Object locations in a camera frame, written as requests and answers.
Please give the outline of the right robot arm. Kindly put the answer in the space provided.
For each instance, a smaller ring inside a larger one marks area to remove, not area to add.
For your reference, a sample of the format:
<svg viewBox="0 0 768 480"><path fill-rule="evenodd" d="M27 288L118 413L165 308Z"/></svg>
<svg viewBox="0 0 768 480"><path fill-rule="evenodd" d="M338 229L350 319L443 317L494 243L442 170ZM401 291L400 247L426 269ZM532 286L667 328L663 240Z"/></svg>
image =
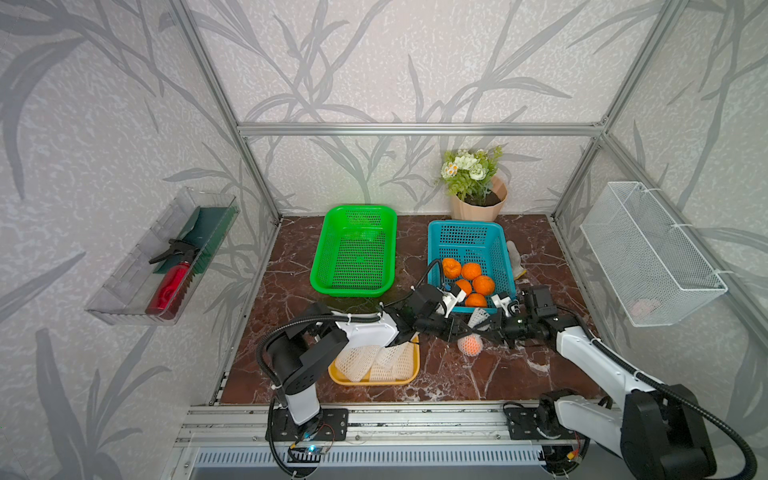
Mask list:
<svg viewBox="0 0 768 480"><path fill-rule="evenodd" d="M753 479L758 461L732 427L702 408L686 387L663 383L607 347L573 310L558 305L543 285L522 292L524 304L495 298L496 312L476 308L469 326L487 340L513 344L536 338L576 365L605 392L593 403L569 389L540 396L537 408L511 417L515 433L557 439L571 433L621 458L637 479L712 479L717 472L707 433L713 425L739 449L738 479Z"/></svg>

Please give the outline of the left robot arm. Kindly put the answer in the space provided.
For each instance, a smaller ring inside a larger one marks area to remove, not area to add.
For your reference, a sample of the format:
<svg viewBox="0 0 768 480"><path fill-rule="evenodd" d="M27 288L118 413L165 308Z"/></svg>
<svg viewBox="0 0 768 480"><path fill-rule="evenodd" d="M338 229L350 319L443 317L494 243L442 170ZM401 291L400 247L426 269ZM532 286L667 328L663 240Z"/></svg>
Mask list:
<svg viewBox="0 0 768 480"><path fill-rule="evenodd" d="M369 314L312 304L258 343L256 360L271 382L271 404L285 408L297 427L319 426L322 408L316 383L339 354L351 348L397 347L417 334L457 339L472 331L454 312L466 298L459 287L442 290L421 278L403 298L381 303Z"/></svg>

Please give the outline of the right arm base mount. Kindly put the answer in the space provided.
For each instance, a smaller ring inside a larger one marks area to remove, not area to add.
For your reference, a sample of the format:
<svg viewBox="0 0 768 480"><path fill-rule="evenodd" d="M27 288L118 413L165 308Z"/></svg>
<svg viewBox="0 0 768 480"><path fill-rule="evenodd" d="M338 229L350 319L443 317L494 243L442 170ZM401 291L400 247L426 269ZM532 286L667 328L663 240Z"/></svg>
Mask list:
<svg viewBox="0 0 768 480"><path fill-rule="evenodd" d="M557 440L561 435L540 428L537 409L519 402L509 401L502 405L511 440Z"/></svg>

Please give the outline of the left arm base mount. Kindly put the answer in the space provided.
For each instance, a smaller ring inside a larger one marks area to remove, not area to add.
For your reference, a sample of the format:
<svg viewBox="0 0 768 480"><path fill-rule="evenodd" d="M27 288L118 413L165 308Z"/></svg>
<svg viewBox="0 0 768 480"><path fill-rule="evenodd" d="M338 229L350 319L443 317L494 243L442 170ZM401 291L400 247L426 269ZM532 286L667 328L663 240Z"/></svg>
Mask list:
<svg viewBox="0 0 768 480"><path fill-rule="evenodd" d="M271 411L265 439L277 442L342 441L346 439L349 413L346 408L326 408L305 424L298 425L287 409L278 408Z"/></svg>

